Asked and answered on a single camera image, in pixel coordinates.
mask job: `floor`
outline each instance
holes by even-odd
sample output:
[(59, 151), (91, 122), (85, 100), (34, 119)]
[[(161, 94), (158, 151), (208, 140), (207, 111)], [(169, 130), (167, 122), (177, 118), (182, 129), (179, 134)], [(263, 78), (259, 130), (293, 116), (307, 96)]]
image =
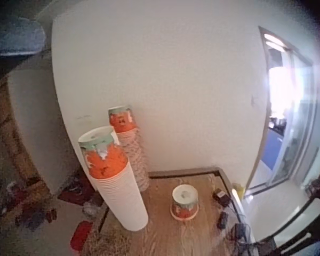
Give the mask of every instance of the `floor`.
[[(308, 196), (292, 181), (242, 200), (242, 206), (251, 226), (253, 236), (259, 241), (277, 231), (307, 202)], [(292, 238), (320, 214), (320, 201), (314, 201), (304, 214), (275, 237), (277, 245)]]
[(0, 255), (74, 255), (70, 240), (77, 225), (86, 220), (82, 206), (58, 199), (51, 205), (57, 209), (57, 219), (51, 223), (45, 220), (34, 232), (14, 225), (0, 231)]
[(266, 183), (271, 177), (271, 169), (260, 160), (249, 188)]

